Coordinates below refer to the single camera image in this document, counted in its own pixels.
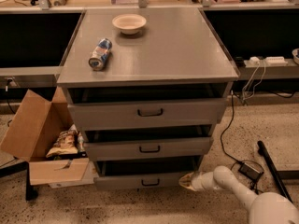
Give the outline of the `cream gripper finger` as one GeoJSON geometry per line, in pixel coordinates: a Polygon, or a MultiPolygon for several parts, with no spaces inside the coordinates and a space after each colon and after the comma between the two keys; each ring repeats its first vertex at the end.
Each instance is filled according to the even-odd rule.
{"type": "Polygon", "coordinates": [[[179,179],[180,185],[190,185],[194,180],[195,172],[187,173],[179,179]]]}
{"type": "Polygon", "coordinates": [[[197,189],[191,183],[179,182],[179,184],[185,189],[189,189],[189,190],[192,190],[192,191],[197,191],[197,189]]]}

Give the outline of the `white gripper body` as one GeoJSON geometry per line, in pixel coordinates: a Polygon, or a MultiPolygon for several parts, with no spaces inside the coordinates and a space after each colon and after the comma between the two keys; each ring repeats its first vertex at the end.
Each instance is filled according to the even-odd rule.
{"type": "Polygon", "coordinates": [[[194,191],[213,190],[216,187],[213,173],[194,173],[191,177],[191,187],[194,191]]]}

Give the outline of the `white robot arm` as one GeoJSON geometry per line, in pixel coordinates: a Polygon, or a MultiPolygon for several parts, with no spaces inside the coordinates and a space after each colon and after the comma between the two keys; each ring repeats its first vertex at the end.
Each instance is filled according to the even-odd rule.
{"type": "Polygon", "coordinates": [[[299,224],[299,210],[287,198],[275,192],[260,195],[243,185],[225,166],[212,172],[191,172],[179,184],[192,191],[228,190],[248,211],[249,224],[299,224]]]}

